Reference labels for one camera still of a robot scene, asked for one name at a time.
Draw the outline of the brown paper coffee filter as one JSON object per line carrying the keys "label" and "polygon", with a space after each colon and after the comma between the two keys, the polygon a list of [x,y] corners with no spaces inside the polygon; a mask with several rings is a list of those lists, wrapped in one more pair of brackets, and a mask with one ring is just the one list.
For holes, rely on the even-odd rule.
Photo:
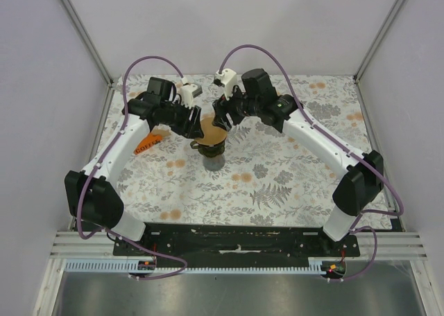
{"label": "brown paper coffee filter", "polygon": [[212,125],[213,120],[213,117],[207,117],[200,121],[203,137],[196,138],[197,143],[204,146],[214,146],[225,141],[228,132],[220,127]]}

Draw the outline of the dark green coffee dripper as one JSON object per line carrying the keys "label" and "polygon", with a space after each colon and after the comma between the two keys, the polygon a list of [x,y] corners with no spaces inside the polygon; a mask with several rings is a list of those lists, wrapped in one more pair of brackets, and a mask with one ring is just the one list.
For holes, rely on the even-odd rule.
{"label": "dark green coffee dripper", "polygon": [[225,152],[225,140],[216,142],[196,139],[190,143],[190,147],[197,150],[204,157],[214,158]]}

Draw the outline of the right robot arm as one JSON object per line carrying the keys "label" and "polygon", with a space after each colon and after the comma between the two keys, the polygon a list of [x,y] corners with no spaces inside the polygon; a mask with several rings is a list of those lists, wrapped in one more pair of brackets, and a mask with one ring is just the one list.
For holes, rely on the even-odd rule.
{"label": "right robot arm", "polygon": [[383,189],[382,156],[375,150],[364,153],[343,144],[296,104],[292,95],[278,95],[263,69],[253,69],[242,76],[224,69],[216,72],[214,84],[223,90],[213,103],[215,126],[230,130],[246,117],[258,117],[263,124],[299,141],[338,177],[339,184],[332,195],[334,208],[323,225],[324,234],[317,240],[322,254],[335,255],[361,211]]}

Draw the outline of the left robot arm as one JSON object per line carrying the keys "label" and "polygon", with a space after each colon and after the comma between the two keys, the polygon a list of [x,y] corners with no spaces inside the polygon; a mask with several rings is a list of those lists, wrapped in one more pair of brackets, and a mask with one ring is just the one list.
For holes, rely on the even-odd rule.
{"label": "left robot arm", "polygon": [[146,225],[124,209],[117,193],[117,180],[136,147],[151,130],[166,125],[186,139],[203,136],[201,108],[194,103],[202,93],[197,84],[176,87],[169,80],[152,77],[146,91],[130,99],[123,108],[116,130],[101,151],[79,172],[69,171],[65,189],[69,212],[77,221],[90,222],[129,239],[137,255],[148,254],[153,239]]}

